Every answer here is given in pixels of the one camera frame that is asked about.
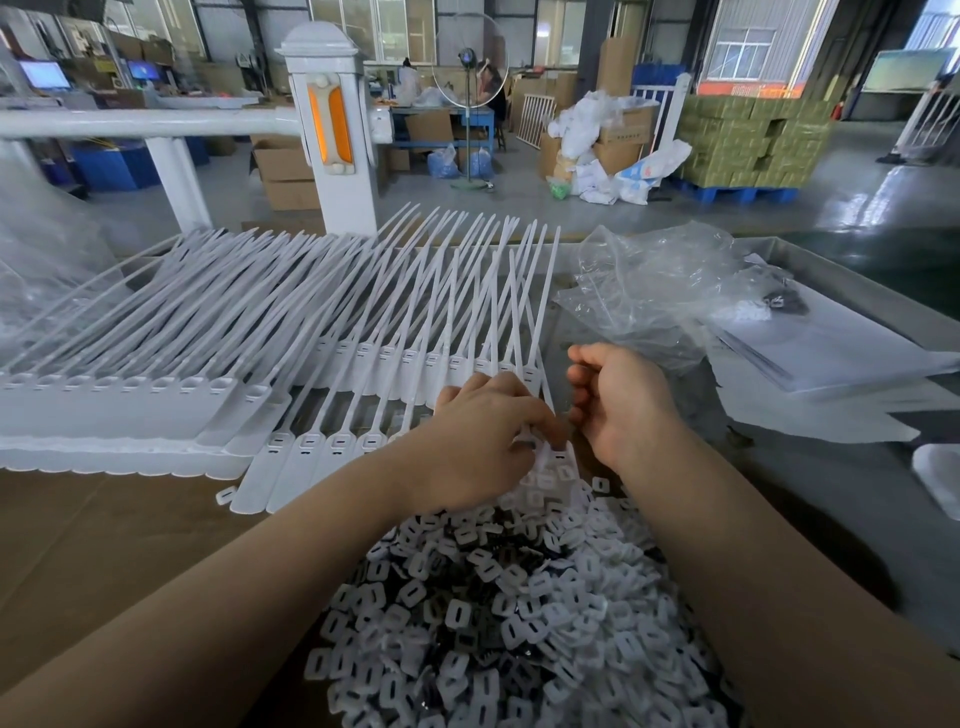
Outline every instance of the blue pallet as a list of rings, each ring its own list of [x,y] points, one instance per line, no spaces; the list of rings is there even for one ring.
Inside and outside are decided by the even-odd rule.
[[[775,203],[790,203],[800,194],[796,187],[698,187],[686,180],[674,180],[673,183],[682,192],[705,204],[714,202],[717,195],[730,197],[741,205],[747,205],[758,197]]]

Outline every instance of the cardboard sheet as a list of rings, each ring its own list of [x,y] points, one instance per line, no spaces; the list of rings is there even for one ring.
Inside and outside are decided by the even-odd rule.
[[[737,422],[844,444],[909,442],[920,434],[886,414],[876,393],[836,400],[790,395],[715,338],[707,356],[724,411]]]

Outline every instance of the plastic wrap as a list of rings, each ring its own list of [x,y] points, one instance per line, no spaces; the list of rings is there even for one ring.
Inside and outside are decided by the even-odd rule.
[[[0,162],[0,362],[119,282],[119,272],[104,276],[21,335],[50,305],[116,262],[92,207],[15,162]],[[126,288],[111,294],[58,340],[89,327],[128,294]]]
[[[650,188],[673,174],[692,151],[685,141],[673,139],[661,144],[653,154],[617,172],[613,178],[620,199],[634,205],[646,205]]]
[[[744,261],[733,237],[702,223],[623,237],[603,226],[578,247],[577,287],[556,301],[581,323],[665,369],[683,373],[704,357],[688,333],[698,321],[769,310],[776,272]]]
[[[426,157],[426,168],[430,177],[439,180],[453,180],[460,177],[457,167],[457,150],[450,144],[445,149],[438,149]]]
[[[486,147],[470,152],[470,176],[482,177],[484,180],[493,176],[493,158]]]

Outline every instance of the whiteboard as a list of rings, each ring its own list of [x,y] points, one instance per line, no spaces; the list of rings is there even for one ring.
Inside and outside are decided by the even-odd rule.
[[[880,51],[863,90],[872,93],[926,91],[953,57],[953,48]]]

